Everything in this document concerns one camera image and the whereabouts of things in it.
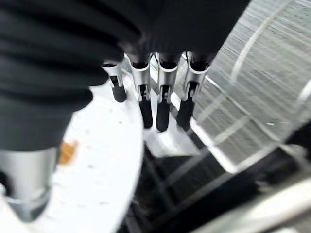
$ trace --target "orange stain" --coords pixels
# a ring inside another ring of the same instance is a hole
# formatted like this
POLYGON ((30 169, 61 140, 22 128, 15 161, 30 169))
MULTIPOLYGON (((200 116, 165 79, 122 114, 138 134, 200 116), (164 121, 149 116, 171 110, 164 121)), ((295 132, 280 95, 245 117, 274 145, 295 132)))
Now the orange stain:
POLYGON ((59 164, 68 165, 76 155, 78 141, 74 140, 72 143, 67 143, 63 141, 62 144, 62 154, 59 159, 59 164))

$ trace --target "silver metal part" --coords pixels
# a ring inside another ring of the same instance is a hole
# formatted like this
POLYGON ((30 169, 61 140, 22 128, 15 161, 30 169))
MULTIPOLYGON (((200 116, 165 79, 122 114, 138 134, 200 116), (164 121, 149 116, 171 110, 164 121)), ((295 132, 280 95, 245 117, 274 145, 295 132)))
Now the silver metal part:
POLYGON ((150 92, 150 63, 143 69, 136 69, 131 65, 135 89, 138 92, 138 86, 147 85, 148 91, 150 92))
POLYGON ((35 220, 47 205, 58 152, 57 148, 31 152, 0 150, 0 171, 7 176, 11 188, 6 200, 22 221, 35 220))
MULTIPOLYGON (((169 87, 169 91, 166 93, 166 102, 171 103, 171 94, 173 93, 171 87, 169 87)), ((160 87, 160 92, 158 95, 158 102, 161 103, 163 101, 163 86, 160 87)))
POLYGON ((173 69, 165 69, 161 66, 161 64, 159 64, 158 66, 159 66, 158 77, 157 77, 157 87, 158 87, 158 92, 159 92, 158 101, 162 102, 163 90, 161 87, 164 85, 167 85, 169 86, 167 102, 170 103, 171 94, 173 93, 173 90, 174 90, 178 66, 176 66, 173 69))
POLYGON ((187 73, 186 73, 186 77, 185 77, 185 81, 184 81, 184 97, 183 97, 183 101, 187 100, 188 98, 188 91, 189 91, 189 82, 196 82, 198 83, 198 87, 195 90, 195 93, 193 94, 193 100, 196 99, 198 93, 200 92, 201 88, 202 88, 202 84, 205 80, 205 76, 207 74, 208 68, 204 71, 196 71, 194 69, 192 69, 191 64, 190 64, 190 60, 191 58, 189 58, 188 61, 188 69, 187 69, 187 73))
POLYGON ((237 208, 192 233, 261 233, 289 224, 311 210, 311 178, 237 208))
POLYGON ((146 96, 146 100, 150 100, 150 89, 148 89, 147 85, 139 85, 137 87, 137 92, 138 92, 138 101, 141 102, 142 101, 142 97, 143 96, 146 96), (143 91, 143 95, 141 94, 142 93, 142 90, 141 88, 145 86, 145 90, 143 91))
POLYGON ((138 100, 142 100, 141 96, 141 86, 145 86, 146 90, 144 91, 144 95, 146 96, 147 100, 150 100, 150 63, 145 68, 142 69, 136 69, 131 65, 131 69, 133 72, 133 79, 134 79, 134 85, 135 89, 138 93, 138 100))
MULTIPOLYGON (((123 86, 123 72, 122 72, 119 64, 116 64, 113 67, 104 67, 104 66, 102 66, 102 68, 103 68, 104 71, 106 71, 108 73, 108 75, 110 77, 112 77, 112 76, 116 76, 117 77, 117 79, 118 79, 118 86, 119 87, 123 86)), ((111 79, 109 79, 109 81, 110 81, 111 87, 114 87, 111 79)))

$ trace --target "white round surface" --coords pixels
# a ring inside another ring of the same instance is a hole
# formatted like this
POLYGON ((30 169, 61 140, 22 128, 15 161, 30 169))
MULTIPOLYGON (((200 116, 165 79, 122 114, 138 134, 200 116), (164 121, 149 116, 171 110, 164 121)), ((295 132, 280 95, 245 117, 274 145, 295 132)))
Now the white round surface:
POLYGON ((117 103, 106 84, 77 112, 64 140, 78 142, 76 156, 58 166, 51 201, 27 227, 36 233, 113 233, 130 204, 139 177, 142 119, 133 93, 117 103))

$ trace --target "black rubber fingertip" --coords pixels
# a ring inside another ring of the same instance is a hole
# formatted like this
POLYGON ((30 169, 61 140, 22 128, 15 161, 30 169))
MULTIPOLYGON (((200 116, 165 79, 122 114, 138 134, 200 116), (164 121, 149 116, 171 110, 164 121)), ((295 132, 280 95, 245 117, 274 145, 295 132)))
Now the black rubber fingertip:
POLYGON ((177 115, 177 125, 182 127, 184 130, 188 130, 190 128, 190 119, 194 110, 194 102, 192 98, 189 97, 186 101, 180 102, 180 109, 177 115))
POLYGON ((144 128, 150 129, 153 124, 150 100, 143 97, 142 101, 139 102, 139 107, 142 114, 142 120, 144 122, 144 128))
POLYGON ((156 112, 156 128, 160 132, 164 132, 169 127, 170 105, 166 101, 162 101, 157 105, 156 112))
POLYGON ((113 93, 115 100, 119 103, 123 103, 127 98, 127 95, 126 95, 126 92, 124 89, 124 85, 121 87, 118 85, 114 86, 112 88, 112 93, 113 93))

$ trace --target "robotic hand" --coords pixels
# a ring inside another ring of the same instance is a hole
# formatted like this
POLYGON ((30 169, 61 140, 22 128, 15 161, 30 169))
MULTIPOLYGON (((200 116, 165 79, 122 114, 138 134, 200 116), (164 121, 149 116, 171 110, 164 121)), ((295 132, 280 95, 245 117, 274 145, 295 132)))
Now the robotic hand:
POLYGON ((207 68, 249 1, 1 1, 0 183, 17 215, 32 221, 46 206, 64 132, 91 102, 89 87, 110 78, 116 100, 125 101, 124 52, 145 128, 152 126, 149 60, 159 53, 160 131, 180 54, 191 52, 177 118, 187 128, 207 68))

